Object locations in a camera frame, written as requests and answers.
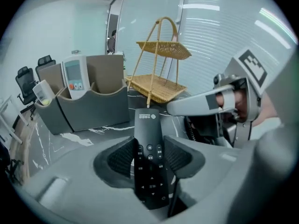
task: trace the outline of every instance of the gray storage box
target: gray storage box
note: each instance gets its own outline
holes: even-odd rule
[[[52,134],[71,133],[73,132],[71,126],[67,122],[57,96],[64,89],[64,82],[61,72],[61,65],[55,64],[39,71],[39,77],[46,80],[56,95],[51,103],[43,106],[40,101],[35,102],[36,111]]]
[[[86,58],[90,85],[101,94],[110,94],[122,87],[123,55],[100,55]]]
[[[60,105],[57,100],[57,95],[47,106],[43,106],[38,100],[35,102],[36,111],[39,116],[51,132],[51,134],[60,134],[60,133],[71,133],[73,132],[69,123],[65,119],[65,116],[60,109]]]
[[[71,99],[65,87],[57,96],[61,109],[74,131],[110,126],[129,121],[127,85],[122,80],[119,90],[102,94],[95,82],[79,99]]]

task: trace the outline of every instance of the white wall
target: white wall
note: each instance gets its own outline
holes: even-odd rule
[[[74,49],[87,55],[105,53],[105,37],[110,0],[26,0],[14,16],[4,36],[12,41],[0,65],[0,97],[21,92],[15,81],[17,71],[27,66],[34,70],[39,58],[51,55],[60,63]],[[8,107],[4,113],[9,125],[17,117]]]

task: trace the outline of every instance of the device display screen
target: device display screen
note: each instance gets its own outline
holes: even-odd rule
[[[76,65],[65,67],[68,80],[81,80],[81,72],[79,63]]]
[[[44,96],[44,94],[43,94],[43,91],[39,91],[36,95],[38,96],[38,98],[39,98],[40,100],[44,100],[44,99],[45,99],[45,96]]]

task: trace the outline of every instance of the rattan tray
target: rattan tray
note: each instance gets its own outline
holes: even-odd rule
[[[150,82],[151,74],[134,76],[131,81],[131,86],[141,94],[148,96],[150,91]],[[151,90],[151,99],[157,103],[166,103],[186,89],[187,87],[185,86],[155,75]]]
[[[136,42],[142,49],[150,53],[155,53],[157,42]],[[173,59],[184,60],[191,56],[191,53],[179,42],[159,42],[157,54]]]
[[[172,26],[173,33],[171,42],[160,41],[161,26],[164,19],[168,20]],[[156,25],[158,25],[157,40],[155,42],[149,42],[150,36],[153,33]],[[158,103],[165,103],[171,101],[187,88],[178,84],[178,61],[188,58],[191,56],[191,53],[181,43],[178,42],[177,27],[169,17],[159,18],[155,22],[146,41],[137,42],[137,44],[139,44],[141,48],[141,54],[139,55],[133,75],[131,77],[127,77],[126,79],[128,80],[128,90],[130,89],[130,86],[133,86],[135,90],[148,97],[146,102],[148,108],[150,107],[151,99]],[[153,73],[150,75],[135,76],[138,64],[144,51],[155,54]],[[155,75],[158,55],[165,57],[160,76]],[[161,77],[167,57],[177,60],[177,77],[175,83]]]

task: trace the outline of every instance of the office chair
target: office chair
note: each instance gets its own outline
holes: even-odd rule
[[[28,105],[31,102],[35,102],[36,95],[33,92],[33,87],[36,85],[36,81],[34,80],[33,76],[33,70],[32,68],[29,68],[27,66],[24,66],[23,68],[18,70],[18,75],[15,77],[16,82],[18,83],[21,91],[23,100],[21,98],[21,94],[19,94],[17,97],[20,99],[20,101],[23,103],[23,105]],[[33,120],[32,115],[35,111],[35,106],[30,109],[31,115],[30,119]]]
[[[21,160],[10,159],[8,149],[0,141],[0,170],[5,171],[8,174],[8,178],[12,183],[17,181],[20,185],[20,181],[15,176],[15,171],[19,164],[24,164]]]
[[[49,67],[51,65],[55,65],[55,64],[56,64],[56,60],[52,60],[50,55],[39,58],[38,62],[37,62],[37,66],[36,66],[36,74],[37,74],[38,80],[41,81],[41,78],[39,75],[39,71],[41,69],[47,68],[47,67]]]

